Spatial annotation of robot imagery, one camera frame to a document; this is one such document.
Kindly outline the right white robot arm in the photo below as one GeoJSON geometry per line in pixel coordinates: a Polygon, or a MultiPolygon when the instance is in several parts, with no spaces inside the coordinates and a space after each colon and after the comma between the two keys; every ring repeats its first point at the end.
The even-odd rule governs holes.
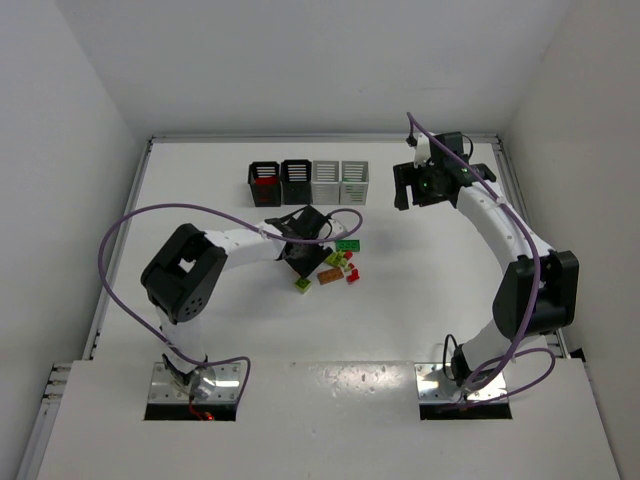
{"type": "Polygon", "coordinates": [[[453,381],[474,391],[527,341],[573,323],[579,261],[533,232],[505,199],[491,169],[471,163],[461,133],[411,134],[406,142],[415,154],[393,168],[395,207],[450,203],[476,228],[503,273],[491,320],[456,346],[450,361],[453,381]]]}

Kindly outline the red 2x3 lego brick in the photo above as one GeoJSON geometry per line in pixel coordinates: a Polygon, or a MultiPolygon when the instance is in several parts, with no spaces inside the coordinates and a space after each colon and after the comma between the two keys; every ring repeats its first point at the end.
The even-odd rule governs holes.
{"type": "Polygon", "coordinates": [[[255,184],[259,187],[276,187],[279,184],[279,179],[277,176],[269,176],[269,177],[258,177],[255,180],[255,184]]]}

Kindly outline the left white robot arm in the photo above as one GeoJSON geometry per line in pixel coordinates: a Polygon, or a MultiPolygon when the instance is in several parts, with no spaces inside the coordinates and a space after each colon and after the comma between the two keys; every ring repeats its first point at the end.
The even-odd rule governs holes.
{"type": "Polygon", "coordinates": [[[189,387],[208,361],[200,338],[199,316],[220,275],[261,261],[284,261],[308,278],[332,253],[321,232],[342,233],[329,214],[307,205],[280,218],[232,230],[179,226],[141,275],[169,346],[163,362],[177,383],[189,387]]]}

